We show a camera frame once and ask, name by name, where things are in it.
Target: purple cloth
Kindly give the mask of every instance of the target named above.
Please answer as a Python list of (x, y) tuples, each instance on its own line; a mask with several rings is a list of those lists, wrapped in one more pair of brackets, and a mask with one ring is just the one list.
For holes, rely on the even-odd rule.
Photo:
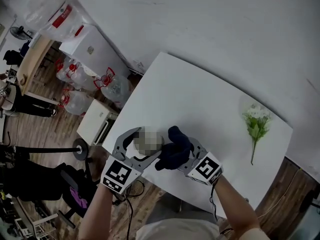
[(78, 191), (76, 191), (72, 186), (70, 187), (71, 195), (73, 196), (74, 200), (78, 205), (80, 205), (81, 208), (87, 209), (88, 208), (88, 202), (87, 200), (81, 198), (78, 194)]

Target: white box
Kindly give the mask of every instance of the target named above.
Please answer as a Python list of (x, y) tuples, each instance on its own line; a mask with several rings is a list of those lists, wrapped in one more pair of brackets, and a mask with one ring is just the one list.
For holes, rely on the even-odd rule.
[(63, 42), (59, 49), (100, 78), (107, 73), (108, 68), (116, 75), (128, 77), (130, 74), (125, 63), (93, 25), (84, 24), (78, 36)]
[(102, 145), (118, 113), (94, 99), (76, 132), (89, 146)]

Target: white tabletop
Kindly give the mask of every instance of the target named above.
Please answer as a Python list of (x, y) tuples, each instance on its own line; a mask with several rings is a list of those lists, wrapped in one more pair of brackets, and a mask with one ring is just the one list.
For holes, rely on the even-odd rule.
[[(102, 146), (112, 153), (118, 136), (141, 126), (160, 132), (168, 143), (168, 128), (177, 125), (222, 162), (223, 175), (256, 209), (280, 168), (292, 128), (274, 115), (269, 132), (256, 146), (251, 165), (252, 140), (242, 112), (253, 102), (251, 97), (220, 78), (161, 52), (135, 88)], [(144, 178), (194, 206), (212, 211), (210, 186), (185, 177), (179, 170), (156, 171), (154, 163), (144, 171)], [(225, 217), (216, 194), (213, 200), (217, 215)]]

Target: cable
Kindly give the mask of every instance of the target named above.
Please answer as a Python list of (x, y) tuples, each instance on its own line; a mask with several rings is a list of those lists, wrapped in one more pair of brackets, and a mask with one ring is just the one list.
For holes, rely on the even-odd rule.
[(126, 233), (126, 240), (129, 240), (129, 234), (130, 234), (130, 227), (131, 227), (131, 221), (132, 221), (132, 217), (134, 215), (134, 209), (129, 201), (128, 198), (135, 198), (135, 197), (139, 197), (141, 196), (144, 192), (145, 192), (145, 184), (141, 181), (141, 180), (136, 180), (137, 182), (140, 182), (143, 186), (143, 190), (141, 193), (139, 194), (135, 194), (135, 195), (129, 195), (130, 194), (130, 191), (131, 191), (131, 188), (132, 188), (132, 185), (133, 183), (124, 191), (124, 200), (126, 201), (126, 207), (127, 207), (127, 210), (128, 210), (128, 230), (127, 230), (127, 233)]
[(133, 214), (134, 214), (134, 209), (132, 208), (132, 205), (131, 205), (130, 201), (128, 200), (126, 194), (124, 194), (124, 198), (126, 200), (126, 207), (128, 209), (128, 230), (126, 232), (126, 240), (129, 240), (130, 226), (131, 226), (131, 221), (132, 221), (132, 217), (133, 217)]
[(17, 143), (18, 143), (19, 121), (20, 121), (20, 116), (18, 116), (18, 123), (16, 124), (16, 131), (15, 131), (15, 141), (14, 141), (14, 146), (15, 146), (15, 145), (17, 145)]
[(141, 181), (141, 180), (136, 180), (137, 182), (140, 182), (141, 184), (142, 184), (142, 186), (143, 186), (143, 189), (142, 189), (142, 191), (141, 191), (141, 193), (139, 193), (139, 194), (134, 194), (134, 195), (129, 195), (130, 194), (130, 190), (131, 190), (131, 186), (130, 186), (130, 189), (129, 189), (129, 192), (128, 192), (128, 195), (126, 196), (127, 198), (136, 198), (136, 197), (139, 197), (139, 196), (141, 196), (144, 192), (145, 192), (145, 184)]
[(290, 181), (289, 186), (286, 188), (286, 191), (285, 191), (284, 194), (280, 197), (280, 199), (278, 200), (278, 202), (276, 202), (276, 204), (275, 204), (274, 206), (272, 206), (266, 213), (260, 215), (260, 216), (258, 217), (258, 219), (261, 218), (261, 217), (263, 217), (263, 216), (265, 216), (266, 214), (268, 214), (273, 208), (275, 208), (275, 207), (280, 203), (280, 201), (282, 200), (282, 198), (284, 198), (284, 196), (285, 196), (286, 193), (288, 192), (288, 190), (289, 190), (292, 182), (294, 181), (294, 179), (295, 179), (295, 177), (296, 177), (296, 175), (297, 175), (297, 173), (298, 173), (299, 171), (302, 171), (302, 169), (300, 168), (300, 169), (298, 169), (298, 170), (295, 172), (294, 176), (292, 177), (292, 179), (291, 179), (291, 181)]
[(14, 111), (13, 111), (10, 115), (8, 115), (8, 117), (11, 117), (11, 116), (13, 115), (13, 113), (16, 112), (16, 106), (15, 106), (10, 100), (8, 100), (8, 99), (4, 98), (4, 100), (5, 100), (6, 102), (10, 102), (10, 103), (12, 104), (12, 106), (14, 107)]
[(215, 189), (215, 185), (212, 186), (211, 195), (210, 195), (209, 201), (210, 201), (210, 203), (211, 203), (211, 204), (213, 205), (213, 207), (214, 207), (214, 211), (213, 211), (214, 218), (215, 218), (216, 221), (218, 221), (218, 218), (217, 218), (217, 206), (215, 205), (214, 200), (213, 200), (213, 198), (212, 198), (212, 196), (213, 196), (213, 194), (214, 194), (214, 189)]

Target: metal stand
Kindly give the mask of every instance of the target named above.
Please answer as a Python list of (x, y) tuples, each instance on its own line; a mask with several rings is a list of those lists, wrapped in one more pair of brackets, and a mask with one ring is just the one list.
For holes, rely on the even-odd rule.
[(77, 160), (83, 161), (88, 157), (89, 147), (87, 143), (81, 139), (77, 138), (72, 147), (66, 148), (42, 148), (42, 147), (24, 147), (24, 146), (4, 146), (2, 149), (5, 152), (14, 154), (28, 154), (28, 153), (64, 153), (73, 152), (73, 155)]

